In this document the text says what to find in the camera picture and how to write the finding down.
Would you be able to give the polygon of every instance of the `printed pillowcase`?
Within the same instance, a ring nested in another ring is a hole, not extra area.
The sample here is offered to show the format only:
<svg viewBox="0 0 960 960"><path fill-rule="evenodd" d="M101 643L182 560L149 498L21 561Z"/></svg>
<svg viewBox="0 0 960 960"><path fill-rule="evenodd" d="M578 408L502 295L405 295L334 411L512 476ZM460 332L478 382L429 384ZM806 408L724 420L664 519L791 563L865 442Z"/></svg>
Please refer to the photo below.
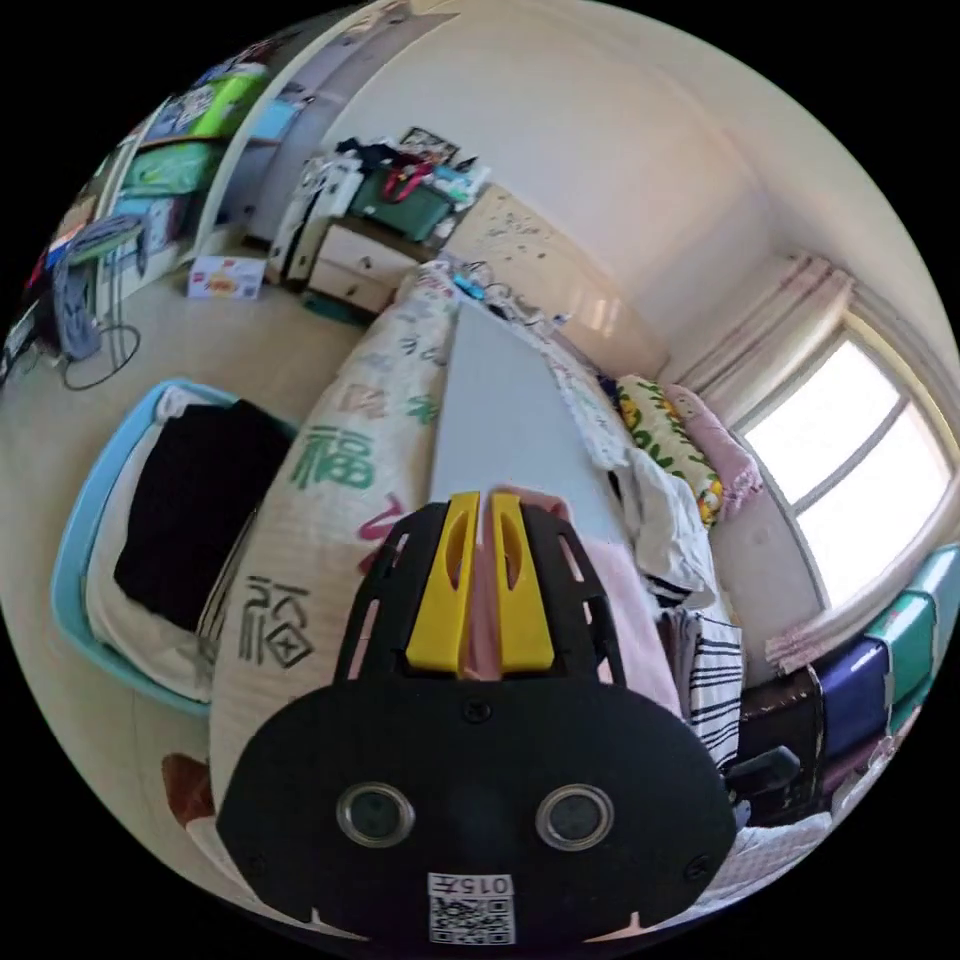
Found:
<svg viewBox="0 0 960 960"><path fill-rule="evenodd" d="M687 481L703 525L712 527L723 505L723 485L687 436L683 420L660 384L642 377L621 377L617 381L617 402L633 442L661 469Z"/></svg>

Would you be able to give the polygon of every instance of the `blue laundry basket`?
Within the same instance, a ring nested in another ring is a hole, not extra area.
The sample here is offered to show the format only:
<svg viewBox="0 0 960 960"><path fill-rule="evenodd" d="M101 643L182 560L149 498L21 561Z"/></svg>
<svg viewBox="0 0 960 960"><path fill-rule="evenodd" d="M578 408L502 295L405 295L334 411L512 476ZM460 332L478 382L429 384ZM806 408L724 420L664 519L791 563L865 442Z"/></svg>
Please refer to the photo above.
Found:
<svg viewBox="0 0 960 960"><path fill-rule="evenodd" d="M50 584L50 600L53 617L60 631L98 667L137 693L152 697L184 713L206 716L210 711L209 704L190 700L155 683L122 654L97 640L90 629L86 612L87 568L107 499L130 454L154 424L157 402L168 388L174 386L189 390L220 406L230 406L237 400L237 397L213 387L194 384L188 380L167 380L154 387L134 407L97 458L73 506L60 540L60 550ZM291 437L296 435L295 426L283 421L278 422Z"/></svg>

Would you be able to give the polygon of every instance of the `door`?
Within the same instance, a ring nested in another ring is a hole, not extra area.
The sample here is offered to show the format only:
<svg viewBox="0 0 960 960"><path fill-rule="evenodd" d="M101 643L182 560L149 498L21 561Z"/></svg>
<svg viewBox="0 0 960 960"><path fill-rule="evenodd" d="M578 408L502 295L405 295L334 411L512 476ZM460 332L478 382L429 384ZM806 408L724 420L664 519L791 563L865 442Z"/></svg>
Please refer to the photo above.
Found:
<svg viewBox="0 0 960 960"><path fill-rule="evenodd" d="M396 19L400 22L373 27L362 43L355 49L350 48L350 55L327 74L315 91L316 100L301 110L290 126L264 178L247 231L251 237L267 242L273 240L303 165L319 148L327 130L349 100L401 50L445 23L450 16L438 14Z"/></svg>

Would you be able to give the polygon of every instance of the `drawer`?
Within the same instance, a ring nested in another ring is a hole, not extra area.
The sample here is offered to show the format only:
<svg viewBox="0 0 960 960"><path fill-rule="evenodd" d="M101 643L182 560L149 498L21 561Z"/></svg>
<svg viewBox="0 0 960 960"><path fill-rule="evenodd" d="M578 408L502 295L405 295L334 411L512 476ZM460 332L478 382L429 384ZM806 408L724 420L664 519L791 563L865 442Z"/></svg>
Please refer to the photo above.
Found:
<svg viewBox="0 0 960 960"><path fill-rule="evenodd" d="M345 300L371 313L381 313L393 297L393 288L368 277L361 277L335 263L317 260L307 286L318 293L326 293Z"/></svg>
<svg viewBox="0 0 960 960"><path fill-rule="evenodd" d="M336 224L327 231L320 256L328 263L335 263L394 290L417 266L417 262L406 254Z"/></svg>

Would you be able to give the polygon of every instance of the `cardboard box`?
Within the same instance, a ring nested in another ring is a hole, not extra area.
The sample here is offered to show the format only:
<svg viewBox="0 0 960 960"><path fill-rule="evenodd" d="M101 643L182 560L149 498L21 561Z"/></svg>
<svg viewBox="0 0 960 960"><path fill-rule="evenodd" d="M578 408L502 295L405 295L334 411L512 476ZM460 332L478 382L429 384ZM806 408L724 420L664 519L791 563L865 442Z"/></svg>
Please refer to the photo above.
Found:
<svg viewBox="0 0 960 960"><path fill-rule="evenodd" d="M190 268L188 297L256 300L266 260L254 257L197 257Z"/></svg>

